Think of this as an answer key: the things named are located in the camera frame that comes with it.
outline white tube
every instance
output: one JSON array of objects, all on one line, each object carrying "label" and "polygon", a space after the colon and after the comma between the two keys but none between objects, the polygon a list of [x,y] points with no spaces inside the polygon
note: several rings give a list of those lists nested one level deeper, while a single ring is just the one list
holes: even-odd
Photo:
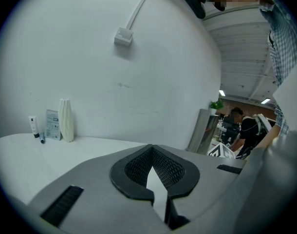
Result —
[{"label": "white tube", "polygon": [[35,138],[39,137],[39,132],[38,132],[38,128],[37,128],[37,122],[36,122],[36,116],[28,116],[31,128],[32,128],[32,132],[34,134]]}]

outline white wall outlet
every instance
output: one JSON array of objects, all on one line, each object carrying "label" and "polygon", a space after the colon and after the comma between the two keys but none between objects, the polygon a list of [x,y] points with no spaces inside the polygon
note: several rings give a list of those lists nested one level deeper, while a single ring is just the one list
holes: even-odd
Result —
[{"label": "white wall outlet", "polygon": [[133,31],[130,29],[119,28],[114,38],[114,43],[129,46],[132,41]]}]

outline green plant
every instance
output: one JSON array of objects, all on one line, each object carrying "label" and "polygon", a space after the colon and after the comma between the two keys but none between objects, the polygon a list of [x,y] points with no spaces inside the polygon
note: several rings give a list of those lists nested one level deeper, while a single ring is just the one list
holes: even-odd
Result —
[{"label": "green plant", "polygon": [[209,108],[213,108],[213,109],[217,109],[217,110],[219,110],[223,107],[224,107],[224,105],[223,105],[223,101],[221,99],[219,99],[216,102],[211,102],[211,104],[209,106]]}]

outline gray plastic panel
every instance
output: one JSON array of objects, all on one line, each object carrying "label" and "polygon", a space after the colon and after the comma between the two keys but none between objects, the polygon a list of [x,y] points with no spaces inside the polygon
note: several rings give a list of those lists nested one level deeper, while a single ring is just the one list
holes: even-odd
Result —
[{"label": "gray plastic panel", "polygon": [[70,185],[84,189],[59,228],[72,234],[165,233],[169,230],[149,201],[125,197],[112,184],[110,169],[144,146],[90,159],[44,188],[29,207],[41,214]]},{"label": "gray plastic panel", "polygon": [[254,150],[242,172],[233,183],[205,211],[174,233],[234,233],[239,213],[247,200],[262,166],[264,150]]},{"label": "gray plastic panel", "polygon": [[217,201],[239,176],[217,169],[217,167],[223,164],[243,168],[246,163],[245,160],[240,159],[193,154],[163,145],[160,147],[193,162],[200,171],[200,179],[190,195],[173,200],[178,215],[185,216],[191,221]]}]

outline white vase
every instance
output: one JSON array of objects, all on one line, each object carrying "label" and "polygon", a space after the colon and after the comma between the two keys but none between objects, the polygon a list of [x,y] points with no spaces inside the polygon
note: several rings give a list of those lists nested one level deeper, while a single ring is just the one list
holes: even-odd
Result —
[{"label": "white vase", "polygon": [[217,109],[210,108],[210,114],[216,115]]},{"label": "white vase", "polygon": [[66,142],[74,140],[74,122],[70,99],[61,99],[59,108],[59,125]]}]

